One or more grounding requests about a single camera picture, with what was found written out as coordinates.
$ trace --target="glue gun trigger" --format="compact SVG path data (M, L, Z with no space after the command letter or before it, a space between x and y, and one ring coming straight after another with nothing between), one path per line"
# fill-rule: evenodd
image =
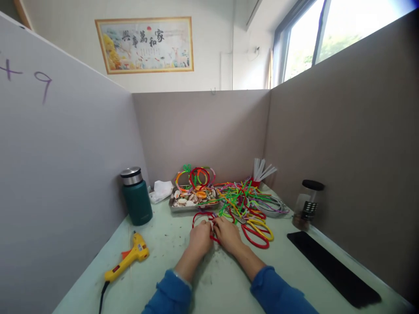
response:
M125 259L125 257L127 257L129 253L131 253L131 251L132 251L132 250L122 252L122 253L121 253L121 254L122 254L122 260L124 260L124 259Z

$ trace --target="cubicle divider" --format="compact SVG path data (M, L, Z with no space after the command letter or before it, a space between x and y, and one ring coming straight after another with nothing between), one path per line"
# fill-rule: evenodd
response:
M326 185L314 225L413 300L418 262L418 10L271 92L267 183L294 206Z
M51 313L147 177L131 93L0 12L0 312Z
M240 181L263 155L270 90L133 97L150 184L173 180L183 164L212 167L216 182Z

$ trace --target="yellow glue gun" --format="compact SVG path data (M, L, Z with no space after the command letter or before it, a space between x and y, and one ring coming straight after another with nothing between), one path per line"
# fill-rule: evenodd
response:
M142 262L149 256L148 247L141 234L134 231L132 239L132 249L122 252L122 262L115 266L114 269L105 273L105 281L113 282L120 274L127 269L136 259Z

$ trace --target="metal tray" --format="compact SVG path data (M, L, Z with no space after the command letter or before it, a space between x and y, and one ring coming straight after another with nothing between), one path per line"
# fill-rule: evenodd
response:
M172 190L172 194L170 194L169 200L169 207L170 210L175 212L189 212L189 211L208 211L208 210L215 210L218 208L220 204L220 196L218 195L217 190L215 190L215 198L218 200L217 203L211 205L196 205L196 206L185 206L185 207L173 207L173 203L175 202L175 192L178 190L177 187L174 187Z

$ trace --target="ceiling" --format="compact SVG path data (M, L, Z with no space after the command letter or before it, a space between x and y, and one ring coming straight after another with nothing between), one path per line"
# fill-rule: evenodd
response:
M274 32L297 0L259 0L249 30Z

